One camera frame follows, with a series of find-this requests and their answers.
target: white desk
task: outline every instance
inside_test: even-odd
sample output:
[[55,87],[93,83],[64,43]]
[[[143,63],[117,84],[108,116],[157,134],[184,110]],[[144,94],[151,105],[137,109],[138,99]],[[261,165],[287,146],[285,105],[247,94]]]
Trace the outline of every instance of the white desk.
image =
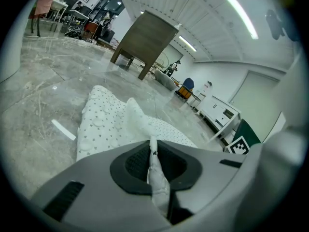
[[[52,10],[58,10],[58,11],[57,11],[57,14],[56,14],[56,16],[55,16],[55,18],[54,18],[54,21],[56,21],[56,18],[57,18],[57,16],[58,16],[60,10],[62,10],[63,8],[67,8],[67,6],[68,6],[68,5],[65,4],[64,2],[60,2],[60,1],[58,1],[58,0],[53,0],[52,5],[51,5],[50,8],[51,8]],[[62,16],[63,16],[64,12],[65,12],[65,9],[62,11],[61,16],[59,17],[59,20],[58,20],[58,22],[57,22],[57,25],[56,25],[56,27],[55,27],[55,30],[56,30],[56,28],[57,28],[57,26],[58,26],[58,24],[59,24],[59,22],[60,22],[60,20],[61,20],[61,18],[62,18]]]
[[[202,115],[210,121],[218,132],[210,139],[210,142],[217,138],[219,135],[223,137],[232,132],[232,129],[240,122],[240,110],[230,105],[229,103],[212,96],[209,101],[205,101],[203,107],[200,107]],[[228,119],[223,113],[228,110],[233,116]],[[218,123],[219,119],[224,120],[222,124]]]
[[70,10],[70,14],[78,19],[88,20],[89,17],[85,16],[84,14],[78,12],[77,10]]

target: table leg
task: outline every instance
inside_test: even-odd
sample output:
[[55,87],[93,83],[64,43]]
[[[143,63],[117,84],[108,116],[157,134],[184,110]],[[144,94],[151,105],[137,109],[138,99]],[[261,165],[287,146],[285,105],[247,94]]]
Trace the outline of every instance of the table leg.
[[59,22],[60,22],[60,20],[61,20],[61,18],[62,18],[62,16],[63,16],[65,10],[66,10],[66,9],[64,9],[64,10],[62,11],[62,14],[61,14],[61,16],[60,16],[60,18],[59,18],[59,20],[58,20],[58,22],[57,22],[57,25],[56,25],[56,27],[55,27],[54,32],[56,31],[56,29],[57,29],[57,27],[58,27],[58,24],[59,24]]
[[190,102],[190,104],[189,104],[188,100],[186,102],[188,103],[189,106],[191,106],[195,102],[195,99],[193,98],[193,101]]
[[59,15],[59,12],[60,12],[60,10],[57,11],[57,14],[56,14],[56,16],[55,16],[55,18],[54,18],[54,21],[56,21],[56,18],[57,18],[57,16]]
[[70,21],[69,21],[69,24],[68,24],[68,26],[70,26],[70,24],[71,24],[71,22],[72,22],[72,20],[73,20],[73,15],[71,14],[71,18],[70,18]]
[[31,19],[31,33],[33,33],[33,20],[34,18]]
[[127,66],[130,66],[130,65],[131,65],[131,63],[133,62],[133,59],[134,59],[134,58],[130,58],[129,62],[127,63]]
[[112,63],[115,63],[115,62],[117,61],[117,58],[118,58],[119,55],[120,55],[120,51],[121,51],[121,49],[118,47],[118,48],[116,49],[116,51],[114,52],[112,58],[111,58],[111,62],[112,62]]
[[39,17],[38,17],[38,23],[37,23],[37,29],[38,29],[38,37],[40,37],[41,35],[40,35],[40,15],[39,15]]
[[149,64],[149,63],[145,64],[144,69],[140,72],[140,75],[139,75],[140,80],[143,80],[145,78],[145,76],[147,75],[151,67],[152,67],[152,64]]

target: cabinet drawer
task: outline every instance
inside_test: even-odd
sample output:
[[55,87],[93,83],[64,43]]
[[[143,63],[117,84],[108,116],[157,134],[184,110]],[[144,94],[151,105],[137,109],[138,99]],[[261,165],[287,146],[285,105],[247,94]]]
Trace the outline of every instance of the cabinet drawer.
[[220,114],[219,116],[216,117],[216,121],[223,127],[229,121],[229,118],[224,114]]

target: office chair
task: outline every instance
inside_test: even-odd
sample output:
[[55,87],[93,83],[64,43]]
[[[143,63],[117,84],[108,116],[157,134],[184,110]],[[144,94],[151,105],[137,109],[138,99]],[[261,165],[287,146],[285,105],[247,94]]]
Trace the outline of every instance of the office chair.
[[69,12],[73,5],[77,2],[77,0],[64,0],[64,2],[68,5],[66,8],[66,13]]
[[80,11],[81,14],[84,14],[85,16],[88,16],[91,12],[91,9],[88,8],[87,6],[83,6]]
[[188,89],[193,89],[194,88],[194,82],[191,78],[187,78],[183,82],[183,86],[186,86]]

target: white ceiling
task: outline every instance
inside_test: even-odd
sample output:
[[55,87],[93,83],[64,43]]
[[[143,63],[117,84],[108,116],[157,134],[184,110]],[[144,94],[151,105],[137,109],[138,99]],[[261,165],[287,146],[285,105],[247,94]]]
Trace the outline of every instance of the white ceiling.
[[[122,0],[134,21],[140,11],[148,10],[180,32],[170,43],[195,62],[225,61],[263,65],[286,71],[294,60],[293,42],[287,37],[271,37],[265,20],[274,0],[238,0],[251,19],[258,40],[253,40],[234,8],[227,0]],[[182,35],[197,49],[192,51],[179,39]]]

